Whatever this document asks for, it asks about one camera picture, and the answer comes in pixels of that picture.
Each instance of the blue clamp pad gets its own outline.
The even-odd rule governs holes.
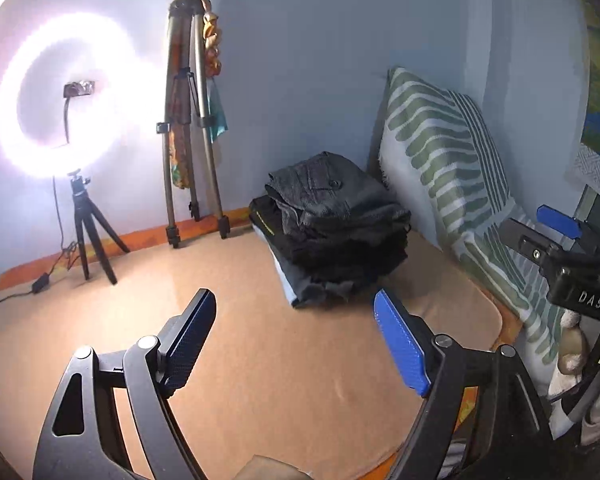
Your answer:
[[[536,212],[536,216],[540,223],[558,231],[567,238],[577,240],[582,236],[582,229],[577,220],[547,205],[541,205]]]
[[[374,315],[404,384],[426,397],[433,379],[428,366],[433,359],[433,333],[423,319],[409,314],[384,289],[376,294]]]
[[[187,311],[178,316],[170,330],[169,339],[173,341],[168,353],[167,367],[162,380],[162,390],[166,397],[183,387],[193,370],[202,346],[216,320],[216,298],[208,292],[200,301],[196,296]]]

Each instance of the black garment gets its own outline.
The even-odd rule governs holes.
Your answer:
[[[358,239],[378,245],[384,239],[379,223],[409,221],[408,211],[382,184],[341,155],[322,152],[270,173],[269,179],[267,194],[282,212],[287,235],[357,230]]]
[[[287,260],[256,224],[254,224],[254,231],[269,245],[271,254],[278,264],[278,272],[284,274],[284,276],[280,276],[280,279],[286,280],[293,291],[295,297],[291,298],[283,283],[286,298],[293,308],[320,304],[330,299],[346,300],[358,290],[359,287],[352,280],[337,283],[313,280],[302,267]]]
[[[301,240],[285,235],[282,213],[269,196],[252,200],[249,209],[251,222],[259,227],[282,257],[301,266],[315,279],[370,283],[391,272],[405,259],[407,231],[399,222],[383,223],[378,232],[383,232],[384,239],[373,247],[355,239],[347,230],[331,237],[314,232],[315,237],[306,236]]]

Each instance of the tall tripod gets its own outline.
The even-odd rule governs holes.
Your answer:
[[[187,159],[187,175],[191,202],[189,210],[192,218],[200,219],[196,186],[193,175],[190,126],[192,123],[191,99],[193,97],[196,112],[196,125],[202,130],[205,145],[206,173],[211,188],[212,205],[218,221],[220,237],[226,238],[231,230],[228,217],[222,212],[216,163],[211,140],[211,126],[216,117],[210,113],[209,97],[206,91],[205,56],[206,36],[205,16],[211,15],[209,0],[174,0],[169,8],[168,44],[169,58],[167,67],[167,86],[165,92],[164,122],[158,123],[156,131],[162,135],[162,168],[164,195],[167,204],[167,239],[177,248],[180,232],[173,210],[173,191],[171,189],[170,131],[174,125],[181,126],[184,132],[184,145]],[[194,51],[194,71],[192,72],[191,47]]]
[[[87,236],[91,241],[91,245],[93,246],[93,251],[96,253],[98,257],[98,261],[104,269],[105,274],[107,275],[109,281],[112,285],[115,285],[118,282],[116,275],[113,272],[113,268],[111,267],[111,263],[107,258],[107,254],[104,251],[104,247],[102,246],[102,241],[100,240],[100,236],[98,235],[98,231],[96,229],[96,224],[93,221],[93,217],[98,221],[98,223],[103,227],[103,229],[109,234],[112,240],[122,249],[125,253],[129,252],[129,248],[126,244],[120,239],[120,237],[113,230],[107,219],[104,218],[104,215],[100,212],[100,210],[96,207],[96,205],[89,198],[89,194],[87,193],[86,185],[90,183],[90,178],[82,178],[80,175],[80,170],[75,170],[69,173],[71,177],[71,189],[73,191],[73,199],[74,199],[74,220],[75,220],[75,235],[78,238],[78,250],[80,251],[80,261],[82,263],[82,272],[84,272],[84,279],[89,279],[89,264],[87,262],[87,251],[84,247],[84,232],[82,231],[82,225],[84,224],[84,228],[87,230]]]

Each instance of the teal cloth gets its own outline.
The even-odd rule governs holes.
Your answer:
[[[220,93],[212,77],[206,80],[206,93],[209,99],[209,114],[216,119],[209,128],[211,142],[216,142],[216,139],[224,134],[228,130],[228,127],[226,125],[224,110],[222,109],[222,102],[220,101]]]

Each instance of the orange baseboard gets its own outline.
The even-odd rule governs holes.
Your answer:
[[[225,212],[229,217],[229,224],[231,227],[238,227],[249,223],[249,208],[243,207],[240,209],[233,209]],[[151,229],[144,229],[141,231],[134,231],[125,235],[121,235],[123,242],[132,251],[138,251],[140,249],[146,249],[160,244],[167,243],[167,233],[165,231],[166,225],[159,227],[153,227]],[[218,230],[216,218],[212,215],[201,218],[199,222],[196,222],[193,218],[187,219],[183,222],[178,222],[178,229],[180,231],[180,237],[182,240],[188,240],[208,233],[212,233]],[[118,256],[123,254],[120,248],[111,240],[106,238],[102,240],[102,245],[107,253],[107,256]],[[87,259],[89,262],[96,261],[96,255],[93,252],[93,248],[87,245]],[[58,259],[60,253],[50,254],[44,258],[39,258],[32,262],[13,267],[6,270],[0,275],[0,290],[11,288],[15,285],[21,285],[23,283],[32,282],[41,276],[44,272],[49,272],[49,269]],[[63,260],[56,270],[62,270],[66,268],[66,261]]]

